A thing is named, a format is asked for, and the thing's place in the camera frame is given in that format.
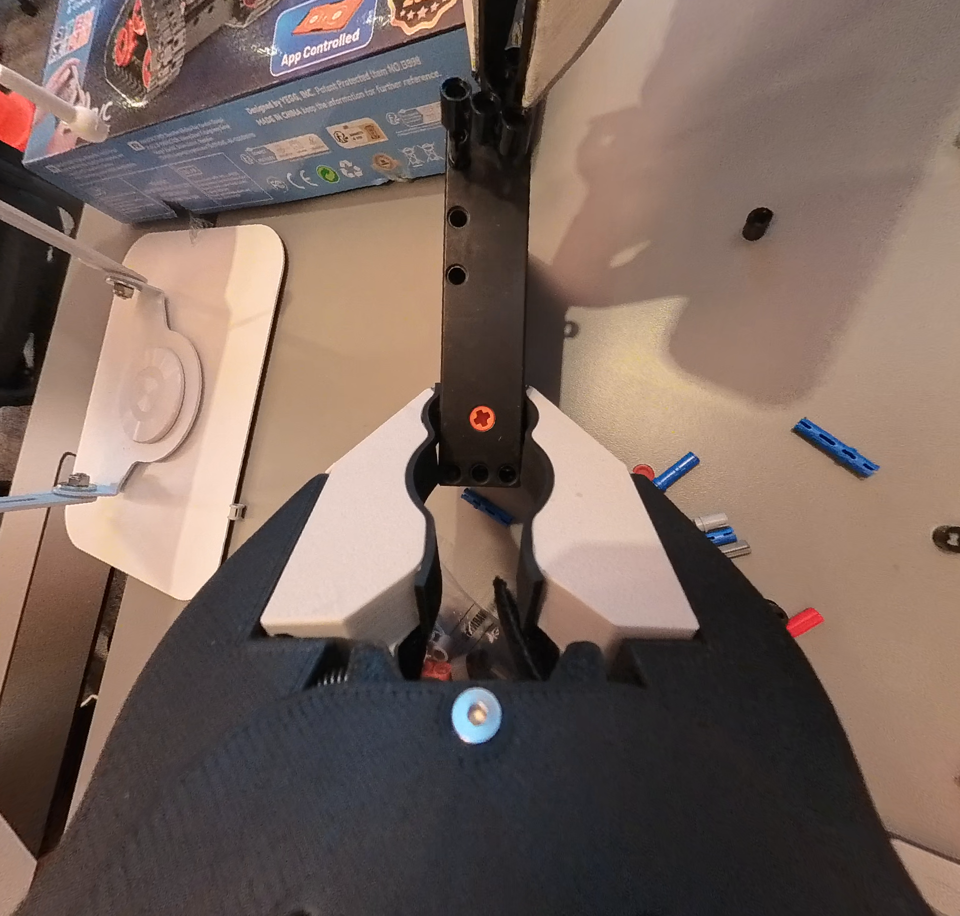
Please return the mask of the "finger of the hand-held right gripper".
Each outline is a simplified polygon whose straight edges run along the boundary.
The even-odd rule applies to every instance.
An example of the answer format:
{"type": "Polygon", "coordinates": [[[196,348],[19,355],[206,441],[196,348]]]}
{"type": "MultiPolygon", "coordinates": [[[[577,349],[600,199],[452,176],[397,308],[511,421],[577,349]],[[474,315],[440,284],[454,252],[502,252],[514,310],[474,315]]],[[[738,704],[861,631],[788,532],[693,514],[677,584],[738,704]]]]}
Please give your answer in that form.
{"type": "Polygon", "coordinates": [[[531,109],[582,56],[623,0],[517,0],[513,105],[531,109]]]}
{"type": "Polygon", "coordinates": [[[462,0],[470,61],[478,83],[502,83],[511,35],[511,0],[462,0]]]}

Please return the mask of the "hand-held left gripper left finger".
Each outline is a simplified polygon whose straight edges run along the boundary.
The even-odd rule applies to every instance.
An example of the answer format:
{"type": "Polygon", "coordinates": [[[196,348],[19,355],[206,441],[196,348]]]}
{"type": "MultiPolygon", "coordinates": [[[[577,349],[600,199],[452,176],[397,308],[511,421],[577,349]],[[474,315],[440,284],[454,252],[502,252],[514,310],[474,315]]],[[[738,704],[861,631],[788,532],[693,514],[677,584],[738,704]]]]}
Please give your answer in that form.
{"type": "Polygon", "coordinates": [[[426,641],[442,590],[433,515],[438,392],[423,390],[326,472],[263,611],[271,635],[426,641]]]}

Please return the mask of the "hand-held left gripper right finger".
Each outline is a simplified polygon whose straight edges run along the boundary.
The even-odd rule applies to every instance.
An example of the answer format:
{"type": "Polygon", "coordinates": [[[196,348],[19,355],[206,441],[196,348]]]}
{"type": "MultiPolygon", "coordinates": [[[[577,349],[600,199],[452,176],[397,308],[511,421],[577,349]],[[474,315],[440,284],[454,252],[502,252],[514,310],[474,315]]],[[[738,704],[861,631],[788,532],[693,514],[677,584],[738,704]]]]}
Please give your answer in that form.
{"type": "Polygon", "coordinates": [[[692,638],[698,620],[628,467],[538,390],[526,394],[522,628],[559,651],[588,642],[603,654],[632,638],[692,638]]]}

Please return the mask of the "long black motor block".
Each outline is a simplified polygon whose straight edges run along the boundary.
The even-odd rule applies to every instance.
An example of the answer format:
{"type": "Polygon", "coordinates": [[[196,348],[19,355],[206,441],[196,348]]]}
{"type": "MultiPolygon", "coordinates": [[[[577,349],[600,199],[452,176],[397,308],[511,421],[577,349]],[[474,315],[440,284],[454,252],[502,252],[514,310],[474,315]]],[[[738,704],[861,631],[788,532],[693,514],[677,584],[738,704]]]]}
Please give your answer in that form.
{"type": "Polygon", "coordinates": [[[440,91],[446,131],[438,466],[447,486],[514,488],[524,385],[531,122],[464,79],[440,91]]]}

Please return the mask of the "clear plastic bag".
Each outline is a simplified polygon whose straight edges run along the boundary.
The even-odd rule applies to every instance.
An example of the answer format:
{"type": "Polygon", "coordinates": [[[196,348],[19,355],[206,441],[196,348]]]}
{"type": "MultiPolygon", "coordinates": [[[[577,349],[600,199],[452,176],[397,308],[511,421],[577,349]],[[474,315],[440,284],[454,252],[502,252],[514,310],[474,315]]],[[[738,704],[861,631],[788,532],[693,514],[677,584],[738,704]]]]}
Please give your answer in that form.
{"type": "Polygon", "coordinates": [[[444,596],[420,673],[436,682],[514,680],[518,671],[494,603],[461,592],[444,596]]]}

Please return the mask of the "blue toy kit box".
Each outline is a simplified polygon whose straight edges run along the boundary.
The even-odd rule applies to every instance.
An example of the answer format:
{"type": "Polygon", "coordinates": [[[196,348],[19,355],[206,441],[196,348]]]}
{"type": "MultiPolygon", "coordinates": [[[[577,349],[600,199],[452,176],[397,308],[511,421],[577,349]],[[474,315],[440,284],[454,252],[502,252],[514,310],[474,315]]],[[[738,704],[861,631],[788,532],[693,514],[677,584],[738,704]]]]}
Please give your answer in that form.
{"type": "Polygon", "coordinates": [[[28,171],[147,223],[444,170],[440,89],[467,78],[462,0],[58,0],[28,171]]]}

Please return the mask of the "blue ridged axle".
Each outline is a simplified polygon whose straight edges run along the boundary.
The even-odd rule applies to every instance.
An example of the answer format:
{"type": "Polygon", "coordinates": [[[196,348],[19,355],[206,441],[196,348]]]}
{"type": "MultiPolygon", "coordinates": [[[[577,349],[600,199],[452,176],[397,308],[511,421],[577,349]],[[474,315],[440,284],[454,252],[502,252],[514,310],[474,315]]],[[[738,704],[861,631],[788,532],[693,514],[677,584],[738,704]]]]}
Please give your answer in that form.
{"type": "Polygon", "coordinates": [[[792,427],[792,432],[859,478],[869,478],[880,471],[878,464],[809,418],[799,419],[792,427]]]}

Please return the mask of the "white rod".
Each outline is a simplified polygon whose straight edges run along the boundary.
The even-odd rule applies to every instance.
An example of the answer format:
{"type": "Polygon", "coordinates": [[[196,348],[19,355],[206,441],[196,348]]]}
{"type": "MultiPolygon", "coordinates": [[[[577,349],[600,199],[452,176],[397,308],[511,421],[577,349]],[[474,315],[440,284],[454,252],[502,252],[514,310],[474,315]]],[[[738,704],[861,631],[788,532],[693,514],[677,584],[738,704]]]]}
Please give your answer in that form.
{"type": "Polygon", "coordinates": [[[46,87],[31,82],[4,65],[1,65],[1,85],[18,93],[37,109],[54,115],[68,130],[84,141],[102,143],[110,135],[109,124],[98,110],[71,104],[46,87]]]}

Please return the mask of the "red container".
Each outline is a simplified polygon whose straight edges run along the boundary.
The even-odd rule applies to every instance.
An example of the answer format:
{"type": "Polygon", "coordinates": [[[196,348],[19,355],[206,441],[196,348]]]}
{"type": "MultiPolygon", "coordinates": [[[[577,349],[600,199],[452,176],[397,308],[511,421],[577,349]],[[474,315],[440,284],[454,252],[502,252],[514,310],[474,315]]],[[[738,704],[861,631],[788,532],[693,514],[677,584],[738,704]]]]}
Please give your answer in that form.
{"type": "Polygon", "coordinates": [[[1,143],[22,154],[29,142],[36,107],[12,91],[1,91],[1,143]]]}

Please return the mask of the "white rounded base plate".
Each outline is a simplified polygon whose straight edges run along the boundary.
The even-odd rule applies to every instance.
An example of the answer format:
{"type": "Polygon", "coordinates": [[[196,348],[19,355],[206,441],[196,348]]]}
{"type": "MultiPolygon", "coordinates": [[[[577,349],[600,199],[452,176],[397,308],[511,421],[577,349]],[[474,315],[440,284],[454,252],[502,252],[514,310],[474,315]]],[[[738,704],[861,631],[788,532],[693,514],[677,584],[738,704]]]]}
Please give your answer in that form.
{"type": "Polygon", "coordinates": [[[189,601],[224,558],[286,255],[270,227],[250,225],[144,235],[124,264],[162,290],[196,347],[201,407],[172,456],[138,466],[115,496],[70,505],[66,527],[78,549],[189,601]]]}

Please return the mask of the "grey bracket plate with disc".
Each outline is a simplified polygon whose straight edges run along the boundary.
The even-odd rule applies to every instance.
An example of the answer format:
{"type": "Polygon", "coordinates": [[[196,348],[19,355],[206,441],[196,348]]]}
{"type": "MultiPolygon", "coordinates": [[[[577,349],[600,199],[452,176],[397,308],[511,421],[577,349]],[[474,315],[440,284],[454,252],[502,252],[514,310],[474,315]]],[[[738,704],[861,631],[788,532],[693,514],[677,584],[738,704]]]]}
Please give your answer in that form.
{"type": "Polygon", "coordinates": [[[114,276],[116,295],[102,341],[75,469],[89,479],[81,497],[119,494],[138,466],[172,456],[200,412],[198,351],[169,322],[162,290],[114,276]]]}

